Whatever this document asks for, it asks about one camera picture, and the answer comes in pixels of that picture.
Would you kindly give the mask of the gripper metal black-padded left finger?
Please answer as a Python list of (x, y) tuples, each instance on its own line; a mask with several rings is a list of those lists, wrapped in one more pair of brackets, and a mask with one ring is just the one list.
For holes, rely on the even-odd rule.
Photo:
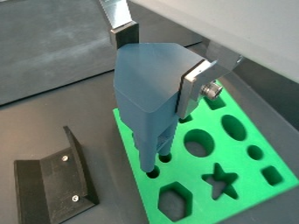
[(132, 19), (127, 0), (99, 0), (116, 49), (139, 42), (139, 23)]

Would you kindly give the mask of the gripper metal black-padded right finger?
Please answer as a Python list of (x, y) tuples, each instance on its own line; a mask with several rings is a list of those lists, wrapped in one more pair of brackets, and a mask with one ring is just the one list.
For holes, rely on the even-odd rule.
[(182, 77), (177, 102), (177, 115), (185, 119), (199, 106), (203, 97), (215, 100), (222, 92), (217, 79), (230, 74), (243, 60), (243, 56), (215, 41), (210, 42), (206, 58)]

